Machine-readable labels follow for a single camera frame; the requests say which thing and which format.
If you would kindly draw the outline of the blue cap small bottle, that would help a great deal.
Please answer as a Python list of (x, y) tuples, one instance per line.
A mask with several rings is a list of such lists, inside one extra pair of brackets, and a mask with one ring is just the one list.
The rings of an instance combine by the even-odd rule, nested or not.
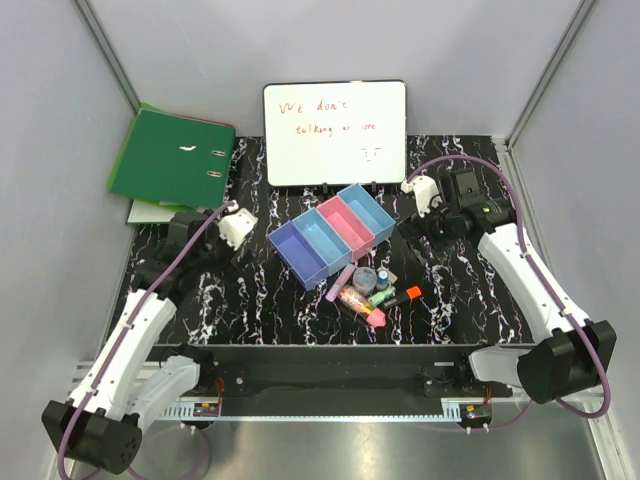
[(379, 269), (377, 271), (376, 289), (385, 290), (389, 287), (389, 284), (390, 284), (389, 272), (384, 269)]

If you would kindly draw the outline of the blue plastic end bin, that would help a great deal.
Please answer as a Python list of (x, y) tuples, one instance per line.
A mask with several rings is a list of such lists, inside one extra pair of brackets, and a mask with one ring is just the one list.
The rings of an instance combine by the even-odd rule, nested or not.
[(396, 221), (361, 185), (350, 185), (340, 190), (338, 196), (373, 233), (375, 246), (391, 237)]

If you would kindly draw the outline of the purple plastic bin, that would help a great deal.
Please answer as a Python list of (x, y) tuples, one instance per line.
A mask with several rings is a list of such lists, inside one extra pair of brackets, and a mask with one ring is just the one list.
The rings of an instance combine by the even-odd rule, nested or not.
[(305, 290), (311, 290), (329, 276), (328, 264), (292, 221), (269, 233), (268, 239)]

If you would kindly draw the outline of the clear round clip jar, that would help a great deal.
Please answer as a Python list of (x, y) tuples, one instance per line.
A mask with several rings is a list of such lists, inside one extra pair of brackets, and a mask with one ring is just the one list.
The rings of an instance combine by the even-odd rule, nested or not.
[(357, 292), (364, 296), (370, 296), (376, 289), (377, 272), (373, 268), (358, 267), (355, 269), (351, 281)]

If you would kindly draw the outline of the light blue plastic bin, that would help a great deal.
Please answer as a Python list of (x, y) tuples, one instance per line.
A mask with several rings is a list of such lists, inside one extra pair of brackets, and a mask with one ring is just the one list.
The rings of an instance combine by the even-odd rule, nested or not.
[(295, 217), (293, 224), (328, 266), (328, 275), (351, 262), (351, 250), (316, 208)]

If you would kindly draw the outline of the lilac eraser stick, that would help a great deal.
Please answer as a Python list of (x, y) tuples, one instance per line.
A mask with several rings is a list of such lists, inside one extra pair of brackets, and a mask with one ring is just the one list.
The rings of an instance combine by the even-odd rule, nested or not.
[(325, 298), (327, 301), (334, 302), (336, 300), (341, 289), (350, 281), (355, 270), (356, 265), (352, 263), (349, 263), (344, 267), (344, 269), (338, 275), (337, 279), (334, 281), (333, 285), (326, 293)]

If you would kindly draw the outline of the pink cartoon crayon tube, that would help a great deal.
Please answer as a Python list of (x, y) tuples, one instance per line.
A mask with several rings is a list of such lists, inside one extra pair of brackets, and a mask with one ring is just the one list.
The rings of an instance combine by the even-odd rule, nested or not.
[(373, 328), (382, 328), (386, 326), (385, 313), (381, 309), (374, 307), (367, 298), (359, 293), (354, 287), (350, 285), (344, 286), (339, 291), (338, 299), (344, 306), (359, 315)]

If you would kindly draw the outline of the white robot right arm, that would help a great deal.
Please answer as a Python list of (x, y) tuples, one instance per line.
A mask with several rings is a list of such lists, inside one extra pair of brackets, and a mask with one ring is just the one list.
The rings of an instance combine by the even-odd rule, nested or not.
[(532, 335), (530, 349), (492, 346), (471, 353), (453, 374), (460, 393), (476, 396), (497, 382), (546, 404), (604, 384), (617, 340), (613, 327), (592, 321), (560, 287), (511, 200), (491, 199), (471, 169), (438, 179), (418, 175), (401, 189), (416, 203), (415, 213), (399, 225), (405, 240), (435, 250), (469, 242), (504, 282)]

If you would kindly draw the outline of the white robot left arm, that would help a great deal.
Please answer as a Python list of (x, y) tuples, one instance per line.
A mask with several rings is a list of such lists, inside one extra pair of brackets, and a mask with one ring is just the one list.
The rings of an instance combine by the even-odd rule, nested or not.
[(225, 271), (255, 226), (234, 201), (214, 211), (179, 212), (167, 237), (139, 264), (125, 305), (88, 373), (63, 402), (41, 416), (57, 453), (66, 460), (119, 475), (129, 470), (148, 427), (185, 393), (208, 394), (221, 382), (215, 357), (198, 347), (176, 347), (163, 366), (136, 382), (157, 337), (205, 271)]

